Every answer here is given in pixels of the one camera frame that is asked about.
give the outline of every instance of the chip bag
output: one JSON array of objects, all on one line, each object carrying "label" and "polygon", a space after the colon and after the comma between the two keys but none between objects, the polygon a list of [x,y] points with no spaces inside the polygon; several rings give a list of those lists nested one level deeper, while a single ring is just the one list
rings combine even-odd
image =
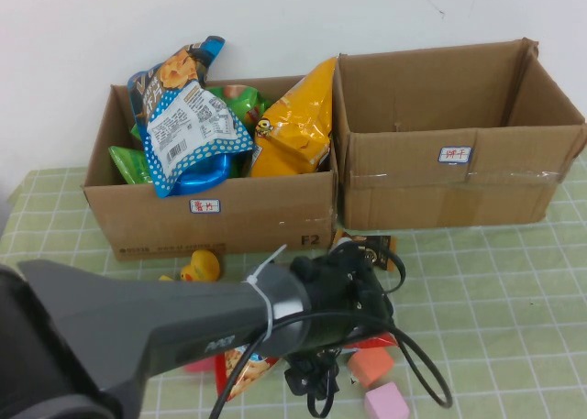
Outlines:
[{"label": "chip bag", "polygon": [[125,149],[123,147],[111,146],[108,148],[110,157],[118,167],[120,174],[130,184],[150,183],[149,164],[145,153],[140,150]]},{"label": "chip bag", "polygon": [[227,104],[230,110],[245,125],[251,136],[255,133],[255,126],[271,105],[268,100],[259,94],[257,89],[243,84],[206,87],[206,90]]},{"label": "chip bag", "polygon": [[267,109],[255,128],[251,176],[316,171],[330,151],[336,64],[336,58],[320,63]]},{"label": "chip bag", "polygon": [[[227,386],[228,377],[237,365],[238,360],[245,352],[246,348],[246,346],[237,347],[226,353],[216,355],[216,389],[218,394],[220,394]],[[252,382],[258,380],[261,376],[267,373],[277,361],[279,361],[278,358],[263,358],[261,355],[253,353],[245,368],[240,375],[238,375],[237,382],[230,391],[227,400],[230,401],[238,394],[244,392]]]},{"label": "chip bag", "polygon": [[[128,81],[130,103],[159,197],[170,195],[178,178],[199,162],[253,147],[246,128],[226,103],[202,88],[223,45],[224,39],[208,37]],[[197,167],[191,172],[200,173]]]}]

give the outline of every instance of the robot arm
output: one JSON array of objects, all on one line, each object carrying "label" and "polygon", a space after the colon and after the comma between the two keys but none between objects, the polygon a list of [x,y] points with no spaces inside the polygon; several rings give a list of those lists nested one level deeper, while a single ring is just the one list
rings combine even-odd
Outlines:
[{"label": "robot arm", "polygon": [[[352,245],[297,258],[290,269],[270,263],[258,289],[118,281],[45,260],[20,264],[26,281],[0,270],[0,419],[136,419],[149,377],[255,342],[267,304],[274,323],[338,311],[393,324],[371,265]],[[349,317],[307,318],[276,329],[258,351],[299,359],[381,331]]]}]

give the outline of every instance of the green snack bag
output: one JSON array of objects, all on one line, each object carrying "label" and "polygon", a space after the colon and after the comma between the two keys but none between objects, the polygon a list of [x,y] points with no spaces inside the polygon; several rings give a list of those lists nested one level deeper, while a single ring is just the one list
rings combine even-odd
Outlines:
[{"label": "green snack bag", "polygon": [[138,132],[138,126],[137,123],[135,123],[135,125],[130,129],[130,134],[135,137],[136,139],[138,139],[139,141],[142,141],[142,139],[140,138],[140,134]]},{"label": "green snack bag", "polygon": [[247,128],[251,137],[254,137],[255,126],[271,103],[254,87],[242,84],[214,86],[206,89],[224,101]]},{"label": "green snack bag", "polygon": [[112,160],[127,183],[150,183],[149,164],[140,150],[112,146],[108,149]]}]

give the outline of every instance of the cardboard box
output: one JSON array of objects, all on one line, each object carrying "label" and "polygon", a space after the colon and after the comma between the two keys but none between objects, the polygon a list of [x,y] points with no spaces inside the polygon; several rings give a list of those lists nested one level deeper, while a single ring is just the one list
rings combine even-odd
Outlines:
[{"label": "cardboard box", "polygon": [[[277,100],[301,77],[210,83],[240,83]],[[160,199],[152,185],[127,185],[108,147],[140,149],[129,134],[134,124],[126,86],[112,86],[94,145],[83,191],[119,260],[215,252],[326,248],[336,222],[338,172],[229,179],[203,193]]]},{"label": "cardboard box", "polygon": [[521,39],[347,56],[335,142],[352,229],[536,222],[585,119]]}]

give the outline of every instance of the red block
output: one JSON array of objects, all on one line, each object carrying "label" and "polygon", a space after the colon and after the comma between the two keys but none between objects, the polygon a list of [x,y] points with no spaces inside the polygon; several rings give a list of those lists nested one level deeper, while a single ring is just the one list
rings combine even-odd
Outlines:
[{"label": "red block", "polygon": [[349,369],[360,385],[369,388],[376,380],[393,367],[393,359],[383,347],[364,348],[349,360]]}]

